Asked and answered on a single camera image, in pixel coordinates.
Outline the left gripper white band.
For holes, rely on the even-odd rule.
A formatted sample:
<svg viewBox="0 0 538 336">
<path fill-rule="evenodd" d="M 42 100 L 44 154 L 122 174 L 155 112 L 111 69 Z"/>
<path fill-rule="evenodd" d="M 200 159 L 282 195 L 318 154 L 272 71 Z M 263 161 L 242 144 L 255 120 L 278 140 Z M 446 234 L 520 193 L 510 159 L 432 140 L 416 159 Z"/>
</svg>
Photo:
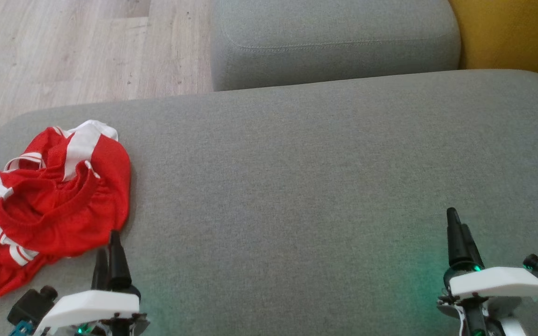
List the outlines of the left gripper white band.
<svg viewBox="0 0 538 336">
<path fill-rule="evenodd" d="M 108 261 L 106 249 L 97 250 L 92 289 L 60 298 L 34 328 L 34 335 L 141 336 L 151 321 L 141 312 L 140 292 L 131 285 L 121 235 L 113 230 Z"/>
</svg>

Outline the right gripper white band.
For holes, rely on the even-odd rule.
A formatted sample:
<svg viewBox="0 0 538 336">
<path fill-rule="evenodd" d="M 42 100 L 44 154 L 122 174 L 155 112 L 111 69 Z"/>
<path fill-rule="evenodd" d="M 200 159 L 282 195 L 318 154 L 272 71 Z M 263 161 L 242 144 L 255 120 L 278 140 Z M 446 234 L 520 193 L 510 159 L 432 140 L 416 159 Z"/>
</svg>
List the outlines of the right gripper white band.
<svg viewBox="0 0 538 336">
<path fill-rule="evenodd" d="M 538 277 L 522 267 L 484 269 L 470 228 L 461 223 L 456 208 L 446 209 L 446 218 L 449 266 L 470 261 L 474 272 L 446 281 L 437 300 L 439 311 L 459 320 L 460 336 L 525 336 L 514 311 L 524 298 L 538 299 Z"/>
</svg>

